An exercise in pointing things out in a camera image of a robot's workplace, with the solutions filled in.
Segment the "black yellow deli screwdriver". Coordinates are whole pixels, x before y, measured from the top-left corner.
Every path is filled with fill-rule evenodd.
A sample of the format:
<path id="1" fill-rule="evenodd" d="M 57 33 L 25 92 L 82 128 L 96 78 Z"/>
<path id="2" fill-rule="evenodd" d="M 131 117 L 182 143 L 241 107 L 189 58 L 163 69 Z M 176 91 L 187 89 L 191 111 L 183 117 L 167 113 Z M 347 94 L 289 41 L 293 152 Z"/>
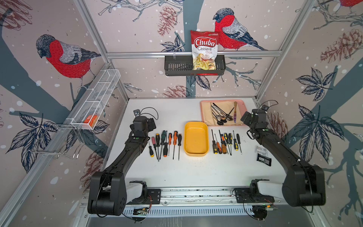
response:
<path id="1" fill-rule="evenodd" d="M 160 155 L 159 155 L 159 147 L 160 147 L 160 134 L 156 134 L 156 148 L 157 148 L 157 159 L 160 161 Z"/>

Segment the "pink handled screwdriver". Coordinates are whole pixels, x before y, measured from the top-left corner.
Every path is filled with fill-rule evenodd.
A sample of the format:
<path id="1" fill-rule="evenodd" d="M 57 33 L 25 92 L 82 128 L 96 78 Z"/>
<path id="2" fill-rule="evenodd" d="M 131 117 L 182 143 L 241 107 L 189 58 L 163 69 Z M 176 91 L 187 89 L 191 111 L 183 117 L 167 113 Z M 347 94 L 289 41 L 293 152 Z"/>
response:
<path id="1" fill-rule="evenodd" d="M 153 147 L 154 147 L 154 150 L 155 150 L 155 154 L 156 154 L 157 159 L 158 159 L 156 139 L 155 139 L 155 137 L 152 137 L 151 140 L 152 140 L 152 144 L 153 144 Z"/>

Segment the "green black screwdriver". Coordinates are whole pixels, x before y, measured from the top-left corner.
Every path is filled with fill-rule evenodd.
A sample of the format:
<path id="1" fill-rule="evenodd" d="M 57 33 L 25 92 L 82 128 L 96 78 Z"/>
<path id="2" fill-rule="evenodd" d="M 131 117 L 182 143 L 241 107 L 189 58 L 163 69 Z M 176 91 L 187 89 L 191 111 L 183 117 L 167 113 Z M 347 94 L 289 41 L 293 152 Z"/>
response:
<path id="1" fill-rule="evenodd" d="M 167 134 L 167 132 L 165 130 L 163 130 L 162 135 L 161 135 L 161 149 L 160 149 L 159 159 L 161 159 L 161 157 L 162 157 L 163 145 L 164 145 L 164 142 L 166 139 L 166 134 Z"/>

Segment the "black stubby yellow-tipped screwdriver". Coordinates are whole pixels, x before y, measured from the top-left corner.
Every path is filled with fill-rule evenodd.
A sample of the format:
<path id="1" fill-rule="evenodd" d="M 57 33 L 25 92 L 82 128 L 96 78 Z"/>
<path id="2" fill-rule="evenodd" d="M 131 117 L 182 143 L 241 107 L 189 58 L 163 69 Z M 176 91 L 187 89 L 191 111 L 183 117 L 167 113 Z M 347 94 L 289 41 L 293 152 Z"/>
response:
<path id="1" fill-rule="evenodd" d="M 153 149 L 152 149 L 152 146 L 151 146 L 151 144 L 150 144 L 150 141 L 148 141 L 148 144 L 149 144 L 149 154 L 150 154 L 150 157 L 154 157 L 154 151 L 153 151 Z"/>

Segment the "black yellow stubby screwdriver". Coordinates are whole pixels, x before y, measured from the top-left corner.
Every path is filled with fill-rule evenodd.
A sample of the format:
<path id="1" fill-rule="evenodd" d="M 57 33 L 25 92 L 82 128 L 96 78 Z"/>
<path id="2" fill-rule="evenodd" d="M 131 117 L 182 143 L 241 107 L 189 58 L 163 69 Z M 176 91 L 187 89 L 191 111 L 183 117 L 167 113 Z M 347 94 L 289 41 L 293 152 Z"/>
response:
<path id="1" fill-rule="evenodd" d="M 238 151 L 238 143 L 234 132 L 233 132 L 233 147 L 236 151 Z"/>

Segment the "black orange-tipped screwdriver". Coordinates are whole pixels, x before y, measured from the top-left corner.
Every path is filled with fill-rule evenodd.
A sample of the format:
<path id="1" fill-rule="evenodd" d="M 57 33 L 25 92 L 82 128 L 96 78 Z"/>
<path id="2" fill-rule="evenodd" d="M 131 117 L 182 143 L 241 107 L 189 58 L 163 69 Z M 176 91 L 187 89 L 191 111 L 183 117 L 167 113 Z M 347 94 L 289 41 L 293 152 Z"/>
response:
<path id="1" fill-rule="evenodd" d="M 164 157 L 167 157 L 168 156 L 168 142 L 165 142 L 164 143 L 163 156 Z"/>

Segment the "large orange black screwdriver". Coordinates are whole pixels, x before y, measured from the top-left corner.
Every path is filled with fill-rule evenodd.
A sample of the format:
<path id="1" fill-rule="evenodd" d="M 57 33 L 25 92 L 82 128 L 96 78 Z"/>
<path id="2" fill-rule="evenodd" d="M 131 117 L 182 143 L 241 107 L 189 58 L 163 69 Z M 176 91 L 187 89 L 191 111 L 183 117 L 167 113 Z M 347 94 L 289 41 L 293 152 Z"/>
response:
<path id="1" fill-rule="evenodd" d="M 177 145 L 177 140 L 178 140 L 178 131 L 174 131 L 174 136 L 173 136 L 173 145 L 174 145 L 174 149 L 173 149 L 173 159 L 175 157 L 175 147 Z"/>

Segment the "brown handled screwdriver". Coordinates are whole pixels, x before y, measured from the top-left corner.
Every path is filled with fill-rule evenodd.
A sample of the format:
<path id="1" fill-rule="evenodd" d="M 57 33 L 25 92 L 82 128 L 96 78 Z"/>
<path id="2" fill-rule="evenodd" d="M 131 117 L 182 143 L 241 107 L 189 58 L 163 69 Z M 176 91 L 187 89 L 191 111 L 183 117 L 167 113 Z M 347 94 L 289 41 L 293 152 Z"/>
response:
<path id="1" fill-rule="evenodd" d="M 223 136 L 223 134 L 219 131 L 219 135 L 221 138 L 221 148 L 222 148 L 222 153 L 223 154 L 227 154 L 227 149 L 226 149 L 226 144 L 225 144 L 225 138 Z"/>

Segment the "slim orange black screwdriver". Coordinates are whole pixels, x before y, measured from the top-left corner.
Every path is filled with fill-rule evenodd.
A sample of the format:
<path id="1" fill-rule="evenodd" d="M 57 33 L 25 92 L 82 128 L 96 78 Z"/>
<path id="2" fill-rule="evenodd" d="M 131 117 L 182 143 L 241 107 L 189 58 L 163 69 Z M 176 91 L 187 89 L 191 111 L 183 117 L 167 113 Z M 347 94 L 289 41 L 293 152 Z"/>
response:
<path id="1" fill-rule="evenodd" d="M 217 140 L 217 136 L 214 134 L 214 136 L 216 137 L 216 150 L 218 152 L 218 154 L 222 154 L 222 149 L 221 149 L 221 146 Z"/>

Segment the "thin black precision screwdriver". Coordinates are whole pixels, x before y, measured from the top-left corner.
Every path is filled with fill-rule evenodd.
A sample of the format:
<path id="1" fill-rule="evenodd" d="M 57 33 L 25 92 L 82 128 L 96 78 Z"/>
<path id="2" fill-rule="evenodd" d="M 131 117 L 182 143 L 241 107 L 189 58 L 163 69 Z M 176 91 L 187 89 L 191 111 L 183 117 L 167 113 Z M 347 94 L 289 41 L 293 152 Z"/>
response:
<path id="1" fill-rule="evenodd" d="M 230 146 L 229 146 L 229 138 L 228 138 L 228 134 L 227 133 L 224 133 L 224 140 L 225 140 L 225 144 L 227 146 L 228 152 L 229 152 L 229 154 L 231 156 L 232 155 L 232 152 L 231 152 L 231 149 L 230 149 Z"/>

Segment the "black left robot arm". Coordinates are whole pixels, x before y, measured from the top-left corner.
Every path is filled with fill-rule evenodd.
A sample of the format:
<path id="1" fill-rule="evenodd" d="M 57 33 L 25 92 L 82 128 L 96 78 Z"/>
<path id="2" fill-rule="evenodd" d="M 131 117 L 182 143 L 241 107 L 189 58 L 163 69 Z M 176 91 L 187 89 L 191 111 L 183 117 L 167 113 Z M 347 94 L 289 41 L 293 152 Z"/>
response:
<path id="1" fill-rule="evenodd" d="M 120 216 L 127 202 L 125 176 L 145 149 L 148 133 L 156 129 L 153 118 L 137 116 L 130 125 L 125 147 L 116 160 L 102 172 L 95 172 L 89 185 L 88 213 Z"/>

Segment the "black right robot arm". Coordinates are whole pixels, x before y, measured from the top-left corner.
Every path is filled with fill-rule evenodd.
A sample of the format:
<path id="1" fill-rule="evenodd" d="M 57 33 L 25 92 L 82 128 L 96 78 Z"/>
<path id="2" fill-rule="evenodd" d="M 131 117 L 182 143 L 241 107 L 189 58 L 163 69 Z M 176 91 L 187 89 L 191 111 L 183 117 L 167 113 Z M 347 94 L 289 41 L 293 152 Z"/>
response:
<path id="1" fill-rule="evenodd" d="M 284 199 L 292 207 L 323 206 L 326 203 L 324 171 L 317 165 L 311 165 L 297 156 L 287 147 L 278 135 L 268 129 L 266 105 L 262 108 L 245 112 L 241 118 L 249 127 L 250 139 L 256 140 L 266 148 L 283 167 L 286 177 L 282 183 L 281 195 L 267 194 Z"/>

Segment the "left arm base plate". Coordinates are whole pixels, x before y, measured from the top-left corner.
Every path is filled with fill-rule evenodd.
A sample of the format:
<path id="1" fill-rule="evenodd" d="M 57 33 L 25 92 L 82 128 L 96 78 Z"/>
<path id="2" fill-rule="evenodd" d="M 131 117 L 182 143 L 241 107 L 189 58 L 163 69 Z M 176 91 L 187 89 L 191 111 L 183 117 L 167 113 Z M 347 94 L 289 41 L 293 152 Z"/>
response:
<path id="1" fill-rule="evenodd" d="M 141 196 L 128 202 L 127 205 L 160 204 L 161 189 L 142 190 Z"/>

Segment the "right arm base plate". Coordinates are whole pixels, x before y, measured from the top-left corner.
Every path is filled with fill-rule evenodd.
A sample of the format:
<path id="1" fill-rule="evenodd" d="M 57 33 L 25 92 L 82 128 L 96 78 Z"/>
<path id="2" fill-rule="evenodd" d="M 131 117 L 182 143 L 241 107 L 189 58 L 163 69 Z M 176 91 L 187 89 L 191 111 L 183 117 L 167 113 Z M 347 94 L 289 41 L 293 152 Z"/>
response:
<path id="1" fill-rule="evenodd" d="M 250 188 L 234 188 L 232 195 L 236 197 L 237 203 L 274 203 L 271 196 L 262 195 L 258 191 L 251 192 Z"/>

